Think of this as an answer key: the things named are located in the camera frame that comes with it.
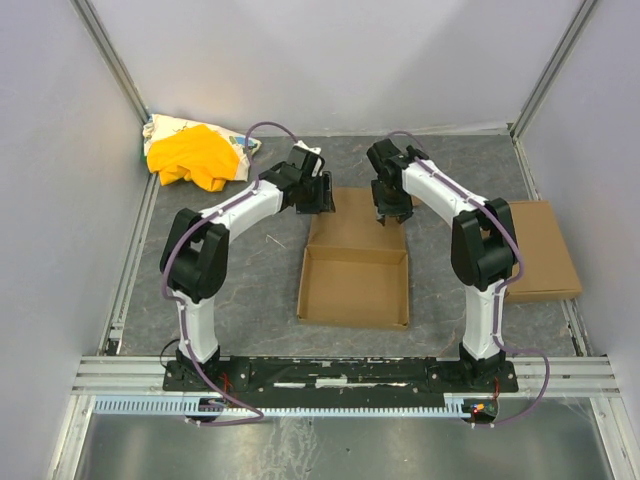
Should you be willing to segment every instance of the floor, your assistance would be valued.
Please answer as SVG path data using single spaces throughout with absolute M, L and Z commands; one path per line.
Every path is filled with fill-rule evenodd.
M 505 399 L 513 415 L 526 401 Z M 430 418 L 283 417 L 195 428 L 182 418 L 93 415 L 76 480 L 613 479 L 589 399 L 546 399 L 495 430 Z
M 334 186 L 369 187 L 365 152 L 375 137 L 303 138 L 321 147 Z M 510 138 L 499 135 L 424 136 L 428 153 L 448 175 L 487 198 L 527 199 Z M 291 143 L 266 138 L 256 155 L 263 170 L 286 159 Z M 130 299 L 121 354 L 154 355 L 179 336 L 175 305 L 160 296 L 158 264 L 178 210 L 200 210 L 245 184 L 208 193 L 191 183 L 160 187 Z M 323 356 L 455 356 L 464 333 L 465 298 L 449 264 L 450 230 L 425 206 L 406 223 L 410 255 L 411 323 L 404 332 L 299 325 L 297 291 L 310 219 L 289 209 L 268 218 L 231 246 L 225 285 L 216 297 L 216 333 L 223 354 Z M 574 355 L 559 303 L 507 305 L 503 334 L 517 347 Z

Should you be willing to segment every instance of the gray floor mat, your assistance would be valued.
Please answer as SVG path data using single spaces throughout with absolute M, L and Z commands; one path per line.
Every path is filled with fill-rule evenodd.
M 508 136 L 422 136 L 435 163 L 471 191 L 487 198 L 527 198 Z M 310 137 L 322 148 L 334 186 L 369 187 L 374 177 L 365 152 L 375 137 Z M 264 139 L 260 170 L 286 159 L 287 138 Z M 208 193 L 191 183 L 160 187 L 123 334 L 123 355 L 154 355 L 178 337 L 175 305 L 160 296 L 158 264 L 176 212 L 200 210 L 236 194 L 230 183 Z M 449 263 L 450 230 L 424 205 L 407 221 L 411 324 L 407 331 L 299 325 L 296 320 L 302 253 L 310 219 L 292 209 L 263 220 L 234 241 L 227 280 L 216 297 L 216 333 L 223 354 L 426 356 L 455 355 L 464 333 L 465 298 Z M 505 341 L 550 355 L 574 355 L 559 303 L 507 305 Z

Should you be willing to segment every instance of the white wall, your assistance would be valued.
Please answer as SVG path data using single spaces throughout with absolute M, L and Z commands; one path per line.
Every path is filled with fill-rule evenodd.
M 597 353 L 611 357 L 640 437 L 640 4 L 600 2 L 524 136 L 584 283 Z
M 93 0 L 154 112 L 297 133 L 514 121 L 580 0 Z
M 147 174 L 140 125 L 67 0 L 3 2 L 0 112 L 0 476 L 42 479 Z

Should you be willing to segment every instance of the cable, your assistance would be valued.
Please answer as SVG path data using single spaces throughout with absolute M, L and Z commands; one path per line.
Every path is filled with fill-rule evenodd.
M 173 345 L 174 343 L 179 342 L 180 339 L 179 338 L 174 338 L 173 340 L 171 340 L 169 343 L 167 343 L 164 347 L 162 347 L 162 350 L 160 350 L 160 365 L 162 365 L 165 369 L 167 368 L 167 365 L 162 363 L 162 356 L 164 355 L 164 352 L 167 350 L 167 348 L 169 348 L 171 345 Z
M 397 135 L 404 135 L 406 137 L 409 137 L 420 147 L 420 149 L 423 152 L 426 152 L 424 145 L 422 145 L 422 142 L 410 132 L 407 132 L 404 130 L 396 130 L 389 133 L 387 135 L 387 138 L 392 136 L 397 136 Z M 503 343 L 501 343 L 500 340 L 498 340 L 498 334 L 499 334 L 498 326 L 500 324 L 500 308 L 499 308 L 500 296 L 497 294 L 500 293 L 502 290 L 504 290 L 511 283 L 516 282 L 520 280 L 520 278 L 522 278 L 522 275 L 524 275 L 524 269 L 525 269 L 524 258 L 522 257 L 522 254 L 520 253 L 520 249 L 518 248 L 518 245 L 516 244 L 515 240 L 511 238 L 511 235 L 509 235 L 509 232 L 507 232 L 506 228 L 504 228 L 504 226 L 495 217 L 495 215 L 493 215 L 483 204 L 481 204 L 474 198 L 471 198 L 467 194 L 467 192 L 465 192 L 463 189 L 461 189 L 458 185 L 453 183 L 448 178 L 440 175 L 437 170 L 434 170 L 433 168 L 431 168 L 427 163 L 423 162 L 422 159 L 416 157 L 415 161 L 429 175 L 431 175 L 433 178 L 438 180 L 440 183 L 445 185 L 450 190 L 454 191 L 457 195 L 460 195 L 465 201 L 469 202 L 472 206 L 480 210 L 491 221 L 491 223 L 498 229 L 500 234 L 507 241 L 509 248 L 511 248 L 511 250 L 513 251 L 513 254 L 518 259 L 518 263 L 520 264 L 520 269 L 518 273 L 514 277 L 507 278 L 504 282 L 498 285 L 498 288 L 496 289 L 496 294 L 494 296 L 493 326 L 492 326 L 491 335 L 493 337 L 493 342 L 496 344 L 496 346 L 500 350 L 504 350 L 505 352 L 510 353 L 511 355 L 535 355 L 538 357 L 542 357 L 542 360 L 544 361 L 544 366 L 545 366 L 545 374 L 544 374 L 544 381 L 542 382 L 542 387 L 540 388 L 540 392 L 538 393 L 538 396 L 535 398 L 533 403 L 529 405 L 527 409 L 518 413 L 517 415 L 514 415 L 513 417 L 509 417 L 504 420 L 498 420 L 497 422 L 493 422 L 486 425 L 479 424 L 478 426 L 483 428 L 495 428 L 499 425 L 507 425 L 518 419 L 521 419 L 530 415 L 540 405 L 540 402 L 542 401 L 542 397 L 544 397 L 544 394 L 547 391 L 547 387 L 549 386 L 549 379 L 551 377 L 551 365 L 549 363 L 549 357 L 547 357 L 547 354 L 545 352 L 537 348 L 517 349 L 517 348 L 507 347 Z
M 253 156 L 251 155 L 251 150 L 249 149 L 249 138 L 250 138 L 251 134 L 253 133 L 253 131 L 256 128 L 262 127 L 262 126 L 265 126 L 265 125 L 277 127 L 279 129 L 283 130 L 285 133 L 287 133 L 294 142 L 298 141 L 298 138 L 289 129 L 287 129 L 286 127 L 283 127 L 279 123 L 276 123 L 276 122 L 259 122 L 259 123 L 256 123 L 255 125 L 253 125 L 253 126 L 251 126 L 249 128 L 249 130 L 247 131 L 247 133 L 245 135 L 245 138 L 244 138 L 244 147 L 245 147 L 245 150 L 247 152 L 247 159 L 249 160 L 249 165 L 251 167 L 255 166 L 255 163 L 253 161 Z M 255 180 L 253 182 L 253 190 L 255 190 L 258 187 L 259 184 L 260 184 L 260 178 L 256 175 Z M 187 348 L 187 352 L 189 353 L 189 358 L 193 362 L 193 367 L 195 368 L 196 372 L 198 373 L 200 378 L 202 378 L 204 383 L 209 388 L 211 388 L 213 391 L 217 392 L 220 396 L 222 396 L 222 398 L 227 400 L 229 403 L 237 405 L 240 408 L 244 408 L 244 409 L 249 410 L 250 412 L 256 414 L 255 417 L 241 418 L 241 419 L 237 419 L 237 420 L 227 420 L 227 421 L 224 421 L 224 422 L 217 422 L 217 423 L 216 422 L 213 422 L 213 423 L 201 423 L 198 420 L 194 421 L 192 419 L 187 419 L 188 423 L 192 423 L 192 424 L 198 425 L 198 426 L 203 425 L 203 426 L 212 426 L 212 427 L 224 427 L 224 426 L 230 426 L 230 425 L 246 425 L 246 424 L 250 424 L 250 423 L 259 422 L 260 420 L 262 420 L 264 418 L 264 413 L 262 413 L 257 408 L 252 407 L 251 405 L 248 405 L 248 404 L 244 403 L 243 401 L 241 401 L 241 400 L 229 395 L 224 390 L 222 390 L 220 387 L 218 387 L 215 383 L 213 383 L 211 381 L 211 379 L 209 379 L 209 377 L 207 377 L 207 375 L 204 373 L 204 371 L 202 370 L 202 367 L 200 367 L 200 363 L 198 362 L 196 354 L 193 351 L 193 348 L 191 347 L 191 339 L 189 338 L 189 333 L 187 332 L 186 302 L 182 298 L 177 297 L 175 295 L 172 295 L 171 292 L 169 291 L 169 286 L 168 286 L 168 283 L 169 283 L 169 272 L 171 272 L 171 268 L 173 267 L 173 263 L 175 262 L 176 257 L 178 256 L 178 252 L 182 249 L 184 244 L 191 238 L 191 236 L 200 227 L 205 225 L 207 222 L 210 222 L 211 220 L 214 220 L 215 218 L 220 216 L 222 213 L 227 211 L 229 208 L 232 208 L 232 207 L 235 207 L 235 206 L 241 204 L 246 199 L 248 199 L 248 198 L 250 198 L 252 196 L 253 196 L 252 191 L 248 191 L 247 193 L 245 193 L 241 197 L 237 198 L 236 200 L 234 200 L 234 201 L 228 203 L 227 205 L 225 205 L 224 207 L 216 210 L 211 215 L 209 215 L 207 217 L 204 217 L 203 219 L 201 219 L 198 222 L 196 222 L 191 228 L 189 228 L 184 233 L 184 235 L 182 235 L 182 237 L 180 237 L 180 239 L 176 243 L 176 246 L 171 251 L 171 254 L 169 255 L 169 258 L 167 260 L 167 264 L 166 264 L 166 266 L 164 268 L 164 272 L 162 273 L 162 284 L 161 284 L 160 292 L 162 293 L 162 296 L 165 299 L 173 300 L 178 304 L 178 315 L 180 317 L 180 330 L 182 332 L 182 338 L 184 339 L 184 344 L 185 344 L 185 346 Z

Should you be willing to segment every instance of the yellow cloth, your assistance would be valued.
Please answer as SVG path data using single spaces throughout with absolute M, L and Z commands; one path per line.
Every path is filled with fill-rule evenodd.
M 184 178 L 209 192 L 234 180 L 239 162 L 233 147 L 205 125 L 154 142 L 147 155 L 149 171 L 160 176 L 162 185 Z

